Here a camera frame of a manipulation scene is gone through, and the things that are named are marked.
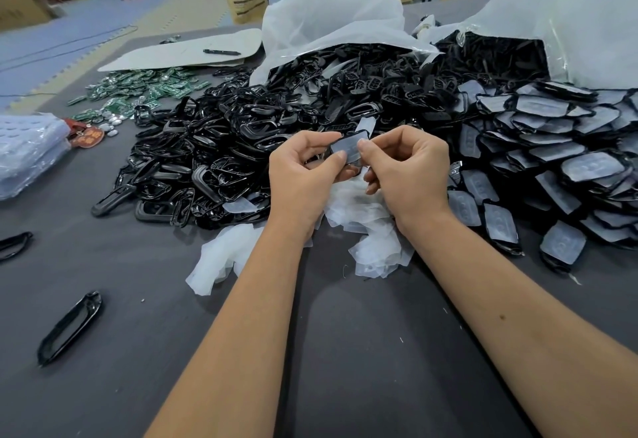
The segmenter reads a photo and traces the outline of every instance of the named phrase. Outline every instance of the cable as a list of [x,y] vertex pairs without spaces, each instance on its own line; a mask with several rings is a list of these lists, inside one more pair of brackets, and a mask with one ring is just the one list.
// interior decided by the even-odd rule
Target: cable
[[116,29],[107,30],[106,32],[100,32],[99,34],[89,35],[88,37],[82,37],[80,39],[69,40],[68,42],[62,42],[62,43],[60,43],[58,45],[53,45],[52,47],[44,48],[44,49],[38,50],[36,52],[31,52],[31,53],[28,53],[26,55],[20,55],[20,56],[13,57],[13,58],[7,58],[6,60],[0,61],[0,65],[2,65],[4,63],[7,63],[7,62],[13,62],[14,60],[20,60],[21,58],[30,57],[31,55],[37,55],[39,53],[46,52],[48,50],[52,50],[54,48],[61,47],[62,45],[68,45],[69,43],[74,43],[74,42],[79,42],[79,41],[82,41],[82,40],[92,39],[93,37],[98,37],[100,35],[109,34],[110,32],[116,32],[116,31],[124,30],[124,29],[126,29],[128,27],[136,27],[136,25],[124,25],[124,26],[118,27]]
[[32,92],[31,94],[0,94],[0,97],[57,96],[56,92]]
[[78,52],[80,50],[84,50],[85,48],[91,48],[91,47],[94,47],[96,45],[102,45],[103,43],[107,43],[107,42],[110,42],[111,40],[119,39],[120,37],[124,37],[126,35],[130,35],[133,32],[138,31],[138,27],[137,26],[135,26],[135,25],[131,25],[131,26],[134,28],[134,30],[132,30],[130,32],[126,32],[125,34],[120,34],[120,35],[116,35],[115,37],[111,37],[110,39],[108,39],[108,40],[106,40],[104,42],[96,42],[94,44],[87,45],[85,47],[80,47],[80,48],[76,48],[74,50],[69,50],[68,52],[57,53],[55,55],[50,55],[48,57],[42,57],[42,58],[37,58],[35,60],[30,60],[28,62],[18,63],[16,65],[12,65],[11,67],[5,67],[4,69],[0,69],[0,74],[2,72],[10,71],[12,69],[16,69],[18,67],[22,67],[23,65],[28,65],[30,63],[42,62],[43,60],[49,60],[51,58],[59,57],[60,55],[67,55],[69,53],[73,53],[73,52]]

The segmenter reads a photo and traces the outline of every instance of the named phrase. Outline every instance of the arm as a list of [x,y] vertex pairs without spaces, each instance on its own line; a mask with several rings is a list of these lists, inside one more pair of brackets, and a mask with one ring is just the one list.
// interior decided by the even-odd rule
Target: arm
[[445,142],[406,126],[373,141],[361,147],[372,166],[365,176],[368,192],[383,187],[399,229],[540,433],[638,436],[638,356],[562,305],[452,215]]
[[272,437],[302,247],[332,182],[355,174],[344,153],[303,163],[339,136],[302,131],[272,153],[268,223],[147,438]]

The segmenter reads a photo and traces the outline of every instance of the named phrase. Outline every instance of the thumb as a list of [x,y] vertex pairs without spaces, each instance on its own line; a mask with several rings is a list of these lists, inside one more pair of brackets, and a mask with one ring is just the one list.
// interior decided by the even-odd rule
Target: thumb
[[374,172],[378,175],[379,170],[383,171],[383,167],[388,164],[392,158],[369,139],[362,139],[357,144],[357,148],[363,161],[372,166]]
[[326,179],[333,181],[346,165],[347,155],[345,151],[335,152],[324,160],[314,171],[319,171]]

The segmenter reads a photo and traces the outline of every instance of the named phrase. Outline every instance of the table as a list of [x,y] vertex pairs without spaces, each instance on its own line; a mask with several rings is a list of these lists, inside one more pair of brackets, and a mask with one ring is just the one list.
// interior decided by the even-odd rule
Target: table
[[[457,22],[485,1],[406,6],[406,28],[430,13]],[[131,40],[113,57],[165,38]],[[66,101],[102,76],[87,73],[42,110],[68,113]],[[210,297],[196,297],[184,283],[212,232],[142,224],[128,209],[100,220],[89,214],[138,131],[130,122],[118,129],[119,136],[68,155],[19,197],[0,202],[0,238],[35,234],[27,252],[0,266],[0,436],[141,436],[235,281]],[[516,265],[638,351],[638,254],[588,243],[577,286],[544,267],[538,234],[523,224],[519,232],[528,256]],[[348,254],[358,239],[324,222],[304,251],[277,436],[535,436],[418,258],[385,280],[364,281]],[[100,319],[59,361],[37,368],[40,340],[92,289],[105,298]]]

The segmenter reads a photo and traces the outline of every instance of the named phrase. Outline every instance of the pile of black plastic parts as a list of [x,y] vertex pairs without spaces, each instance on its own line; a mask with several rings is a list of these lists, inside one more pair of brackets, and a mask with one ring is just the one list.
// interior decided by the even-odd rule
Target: pile of black plastic parts
[[[92,209],[135,199],[142,221],[206,229],[267,218],[270,152],[302,129],[374,134],[401,124],[451,146],[450,205],[469,227],[511,255],[522,248],[510,210],[550,228],[541,253],[570,272],[584,232],[622,247],[638,243],[638,94],[549,81],[542,43],[466,34],[443,54],[344,44],[301,55],[248,87],[250,71],[175,110],[136,108],[140,132],[114,191]],[[254,210],[234,212],[248,201]]]

